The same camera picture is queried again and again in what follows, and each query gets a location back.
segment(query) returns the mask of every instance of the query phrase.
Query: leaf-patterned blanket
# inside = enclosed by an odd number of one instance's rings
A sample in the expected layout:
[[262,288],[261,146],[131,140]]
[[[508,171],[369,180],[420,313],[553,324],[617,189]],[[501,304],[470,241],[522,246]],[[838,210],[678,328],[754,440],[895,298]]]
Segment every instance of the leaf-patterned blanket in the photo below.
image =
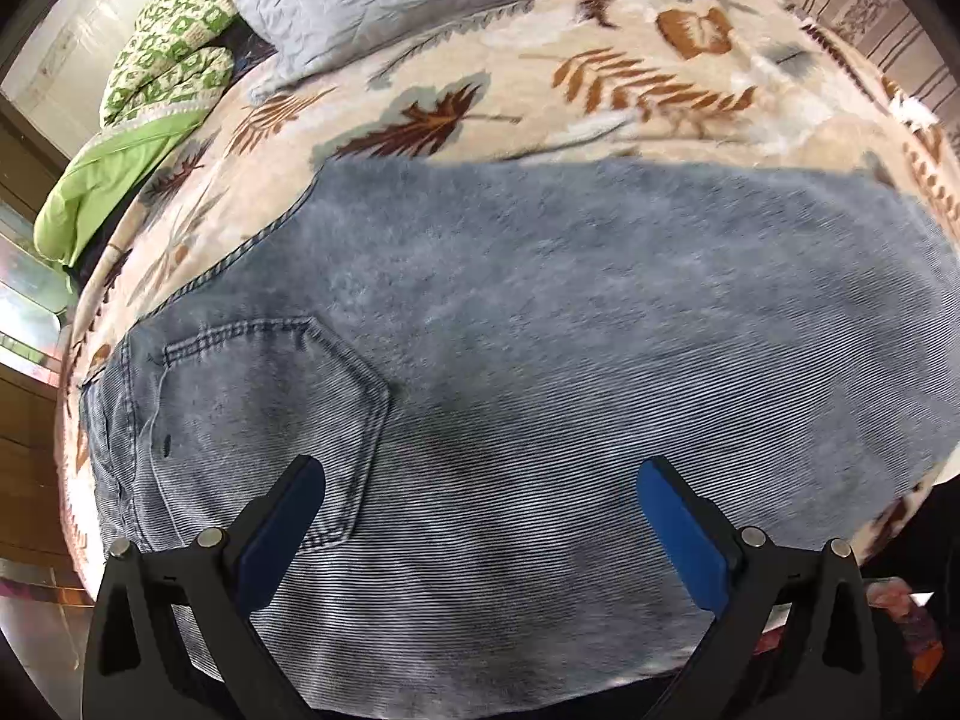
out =
[[[520,2],[246,107],[266,71],[230,90],[155,172],[80,298],[59,478],[64,531],[93,592],[103,546],[79,386],[138,317],[283,213],[325,160],[619,156],[860,172],[915,196],[954,241],[960,232],[960,167],[939,124],[784,0]],[[896,533],[930,482],[865,527],[858,555]]]

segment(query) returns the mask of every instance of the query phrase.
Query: seam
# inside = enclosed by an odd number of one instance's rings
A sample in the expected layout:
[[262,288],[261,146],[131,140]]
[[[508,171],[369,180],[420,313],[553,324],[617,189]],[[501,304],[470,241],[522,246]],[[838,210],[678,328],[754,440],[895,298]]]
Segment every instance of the seam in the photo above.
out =
[[[120,370],[123,375],[122,379],[122,389],[120,398],[123,403],[124,414],[126,415],[126,430],[127,430],[127,441],[130,445],[131,456],[133,456],[133,465],[136,466],[136,444],[133,442],[133,437],[136,435],[136,431],[133,429],[133,398],[131,397],[131,381],[130,381],[130,358],[128,357],[127,345],[126,343],[120,344]],[[113,478],[117,481],[117,511],[120,514],[120,527],[122,530],[123,536],[131,536],[130,529],[127,527],[127,512],[126,507],[124,506],[124,495],[123,495],[123,483],[117,476],[116,473],[116,464],[113,463],[112,455],[110,456],[110,462],[114,465],[113,469]]]
[[[90,414],[89,414],[90,406],[85,405],[85,396],[88,394],[88,389],[92,384],[93,382],[87,385],[84,385],[80,388],[80,416],[83,416],[84,418],[86,418],[86,420],[80,420],[82,422],[80,427],[85,429],[86,432],[88,432],[89,436],[95,435],[93,430],[91,429],[91,423],[95,424],[97,419],[97,418],[93,418],[93,420],[90,419]],[[123,499],[120,491],[120,480],[117,479],[116,469],[114,467],[114,462],[113,462],[113,456],[112,456],[112,453],[110,453],[109,423],[107,423],[106,410],[104,409],[104,406],[101,400],[99,399],[99,397],[96,396],[94,392],[90,394],[88,403],[92,404],[93,408],[97,409],[99,412],[99,415],[100,415],[99,420],[103,423],[103,427],[104,427],[104,431],[102,433],[103,441],[107,445],[107,451],[104,452],[101,456],[99,456],[99,458],[96,457],[96,453],[90,452],[89,462],[91,464],[91,469],[93,471],[95,484],[98,476],[97,466],[99,466],[100,468],[99,474],[102,474],[104,477],[106,477],[104,479],[105,482],[109,480],[109,482],[111,483],[109,488],[106,485],[100,485],[100,487],[104,488],[102,491],[102,495],[104,495],[104,498],[107,498],[107,504],[112,505],[114,507],[116,516],[119,519],[120,528],[123,529],[123,525],[124,525]]]
[[[164,368],[163,373],[160,375],[160,381],[157,384],[157,410],[160,410],[160,393],[162,392],[163,380],[166,378],[168,370],[170,370],[169,367]],[[154,413],[154,415],[152,416],[152,423],[154,423],[154,425],[157,424],[156,413]],[[152,436],[152,428],[151,428],[151,435],[148,437],[148,440],[151,445],[152,445],[152,438],[153,436]],[[183,546],[186,546],[187,544],[189,544],[190,541],[189,539],[184,538],[184,534],[181,533],[181,529],[179,528],[179,525],[176,523],[176,519],[174,519],[174,512],[173,512],[173,509],[170,508],[170,500],[167,495],[167,490],[164,487],[164,485],[160,483],[160,476],[157,476],[157,464],[154,462],[153,457],[150,457],[150,471],[151,471],[152,477],[154,477],[154,484],[157,486],[157,495],[160,497],[160,503],[163,504],[163,509],[165,510],[165,512],[167,512],[167,519],[170,520],[170,529],[173,531],[174,537],[178,539]]]
[[307,199],[309,199],[309,197],[313,193],[314,187],[317,186],[317,183],[320,180],[320,174],[322,172],[323,172],[323,166],[320,166],[320,170],[317,170],[316,174],[313,177],[313,180],[310,182],[309,186],[307,186],[307,188],[304,190],[304,193],[301,194],[299,199],[292,206],[290,206],[290,208],[284,211],[279,217],[273,220],[270,224],[268,224],[262,230],[257,232],[252,238],[249,238],[248,240],[242,242],[241,245],[239,245],[235,250],[230,252],[226,257],[224,257],[218,263],[214,264],[213,266],[210,266],[209,269],[207,269],[206,271],[204,271],[202,274],[192,279],[191,281],[188,281],[181,288],[179,288],[179,290],[176,290],[176,292],[170,295],[169,298],[167,298],[162,303],[160,303],[160,305],[158,305],[157,308],[153,309],[149,314],[144,314],[143,317],[138,319],[136,324],[145,322],[147,319],[150,319],[151,317],[155,316],[156,314],[158,314],[160,311],[165,309],[174,301],[178,300],[179,298],[182,298],[184,295],[188,295],[189,293],[193,292],[193,290],[200,288],[202,285],[205,285],[206,282],[211,281],[213,278],[215,278],[219,274],[222,274],[224,271],[227,270],[227,268],[233,265],[233,263],[237,262],[241,257],[243,257],[244,254],[250,251],[262,240],[267,238],[272,232],[277,231],[283,225],[285,225],[285,223],[287,223],[287,221],[290,220],[290,218],[301,208],[301,206],[304,205],[304,203],[306,203]]
[[[352,346],[338,336],[315,317],[282,317],[281,319],[241,319],[218,327],[206,330],[183,341],[169,343],[163,348],[163,360],[167,370],[171,370],[177,362],[188,360],[207,349],[222,346],[232,338],[264,334],[267,332],[299,332],[310,341],[318,343],[321,348],[333,358],[335,362],[357,384],[360,391],[359,406],[363,412],[361,439],[356,452],[352,457],[352,473],[349,475],[347,488],[344,491],[342,515],[332,528],[311,527],[296,552],[303,553],[343,541],[352,532],[359,514],[360,503],[367,488],[373,459],[376,454],[376,444],[383,428],[387,411],[390,406],[390,389],[380,374],[361,357]],[[157,478],[157,470],[151,461],[157,490],[167,511],[171,527],[179,536],[176,520],[166,500],[163,485]]]
[[[144,536],[143,528],[140,525],[140,518],[136,513],[136,503],[133,501],[133,490],[136,490],[136,469],[139,464],[139,457],[136,449],[136,409],[133,408],[133,378],[131,378],[131,365],[130,365],[130,345],[126,342],[126,338],[120,347],[121,351],[121,361],[123,365],[124,372],[124,388],[123,388],[123,401],[124,409],[127,412],[127,440],[130,443],[130,452],[133,456],[133,469],[131,470],[131,494],[127,496],[130,500],[130,504],[127,508],[130,509],[130,524],[133,525],[133,528],[136,530],[136,533],[133,535],[137,536],[140,540],[140,543],[148,543],[147,539]],[[126,530],[127,526],[127,515],[126,512],[123,514],[124,529]]]

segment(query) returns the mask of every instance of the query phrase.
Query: denim jeans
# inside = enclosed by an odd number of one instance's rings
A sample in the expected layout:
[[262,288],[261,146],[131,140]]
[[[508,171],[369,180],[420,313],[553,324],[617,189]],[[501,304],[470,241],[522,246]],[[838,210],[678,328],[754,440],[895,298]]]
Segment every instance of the denim jeans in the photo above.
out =
[[310,704],[476,717],[659,673],[709,617],[640,461],[779,543],[851,536],[960,440],[958,286],[855,176],[332,162],[85,386],[104,544],[226,526],[304,452],[328,496],[253,622]]

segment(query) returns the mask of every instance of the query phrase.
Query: bolt head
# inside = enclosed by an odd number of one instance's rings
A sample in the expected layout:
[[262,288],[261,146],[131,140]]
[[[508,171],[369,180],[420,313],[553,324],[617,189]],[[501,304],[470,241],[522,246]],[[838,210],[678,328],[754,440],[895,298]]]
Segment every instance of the bolt head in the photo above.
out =
[[204,528],[197,536],[197,543],[205,548],[215,547],[224,540],[224,532],[220,528]]
[[837,555],[837,557],[849,557],[853,553],[853,548],[851,548],[850,543],[843,541],[843,538],[834,538],[830,542],[830,550]]
[[127,552],[130,552],[131,543],[126,536],[119,536],[115,538],[113,543],[110,545],[110,555],[114,557],[123,557]]
[[749,527],[744,528],[740,533],[740,537],[743,539],[743,543],[750,547],[762,547],[767,542],[767,535],[760,530],[760,528]]

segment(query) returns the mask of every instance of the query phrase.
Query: wooden furniture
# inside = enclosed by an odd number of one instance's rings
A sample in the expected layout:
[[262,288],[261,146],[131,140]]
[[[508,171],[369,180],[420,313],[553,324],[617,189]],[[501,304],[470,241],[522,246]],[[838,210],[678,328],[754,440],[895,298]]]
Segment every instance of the wooden furniture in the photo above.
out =
[[56,390],[0,365],[0,557],[70,568],[54,463]]
[[66,165],[47,158],[5,113],[16,110],[0,98],[0,200],[33,221]]

